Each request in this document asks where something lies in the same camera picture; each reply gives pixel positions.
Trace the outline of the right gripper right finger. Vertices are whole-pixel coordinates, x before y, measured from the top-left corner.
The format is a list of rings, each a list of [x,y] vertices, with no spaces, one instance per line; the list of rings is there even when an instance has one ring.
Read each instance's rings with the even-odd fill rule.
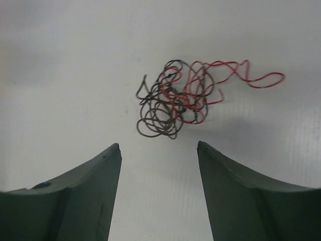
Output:
[[[214,240],[320,240],[320,189],[265,176],[202,141],[197,153]]]

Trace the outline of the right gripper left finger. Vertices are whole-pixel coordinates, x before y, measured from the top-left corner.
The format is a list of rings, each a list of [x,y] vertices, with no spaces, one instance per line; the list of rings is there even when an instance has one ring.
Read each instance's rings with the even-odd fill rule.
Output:
[[[1,193],[1,240],[108,240],[122,156],[113,144],[33,188]]]

